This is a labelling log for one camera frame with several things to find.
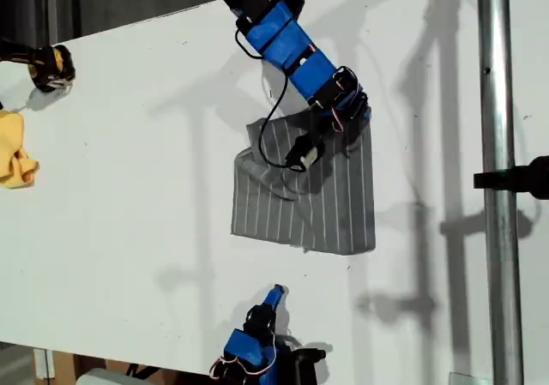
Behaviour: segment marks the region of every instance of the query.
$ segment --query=metal pipe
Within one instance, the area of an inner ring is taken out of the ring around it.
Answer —
[[[58,24],[57,24],[57,0],[46,0],[48,15],[48,36],[49,45],[59,42]]]
[[[484,171],[515,164],[509,0],[479,0]],[[485,190],[494,385],[522,385],[516,195]]]

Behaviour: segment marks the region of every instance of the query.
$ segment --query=yellow cloth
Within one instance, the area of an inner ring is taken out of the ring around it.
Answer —
[[[0,110],[0,185],[6,188],[32,184],[38,169],[23,149],[23,126],[21,115]]]

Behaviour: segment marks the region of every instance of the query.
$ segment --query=black cable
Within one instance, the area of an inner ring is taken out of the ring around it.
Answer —
[[[44,350],[44,359],[45,359],[45,378],[47,385],[51,385],[51,379],[50,379],[50,365],[48,364],[48,351]]]
[[[252,59],[263,59],[263,56],[252,55],[251,53],[248,52],[248,50],[244,47],[244,45],[242,45],[242,43],[238,39],[238,34],[239,33],[240,33],[240,31],[237,29],[237,32],[234,33],[234,40],[237,41],[237,44],[238,44],[238,46],[240,46],[240,49],[242,49],[242,51],[244,51],[244,53],[246,55],[248,55],[249,57],[251,57]]]
[[[290,165],[286,164],[286,165],[280,165],[280,164],[276,164],[274,162],[271,162],[270,160],[268,160],[267,158],[267,155],[265,154],[265,152],[263,151],[263,146],[262,146],[262,142],[263,142],[263,133],[265,132],[265,128],[267,128],[267,123],[268,121],[271,119],[271,117],[273,116],[273,114],[275,113],[276,109],[278,108],[278,106],[281,104],[282,102],[282,99],[284,98],[284,95],[286,94],[286,90],[288,88],[288,75],[285,75],[285,79],[284,79],[284,87],[282,88],[282,92],[281,92],[281,96],[279,96],[278,100],[276,101],[276,103],[274,104],[273,106],[273,109],[271,110],[271,112],[267,115],[267,118],[263,121],[263,124],[261,126],[261,130],[259,132],[259,138],[257,139],[259,141],[259,143],[257,144],[257,146],[259,147],[259,153],[261,154],[261,157],[263,158],[263,160],[267,163],[267,165],[271,165],[275,168],[282,168],[282,169],[285,169],[285,168],[289,168]]]

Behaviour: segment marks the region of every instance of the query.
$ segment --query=gray cloth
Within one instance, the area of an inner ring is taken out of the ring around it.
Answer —
[[[312,112],[271,121],[268,158],[283,163]],[[370,127],[346,127],[325,138],[326,152],[307,173],[268,166],[259,154],[262,119],[248,125],[251,147],[235,159],[232,234],[305,250],[352,255],[375,246]]]

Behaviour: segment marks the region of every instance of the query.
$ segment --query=white table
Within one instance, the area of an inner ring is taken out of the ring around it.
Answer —
[[[512,0],[517,163],[549,144],[549,24],[533,20],[547,8]],[[233,158],[271,99],[217,1],[69,42],[77,81],[57,100],[27,102],[24,67],[0,65],[0,98],[27,104],[25,147],[41,164],[34,187],[0,189],[0,340],[206,372],[280,283],[279,330],[333,349],[321,382],[491,375],[475,0],[306,0],[300,22],[371,97],[376,250],[304,254],[230,235]],[[302,105],[293,91],[282,110]],[[519,207],[530,219],[544,208],[521,240],[537,385],[549,376],[549,227],[545,206]]]

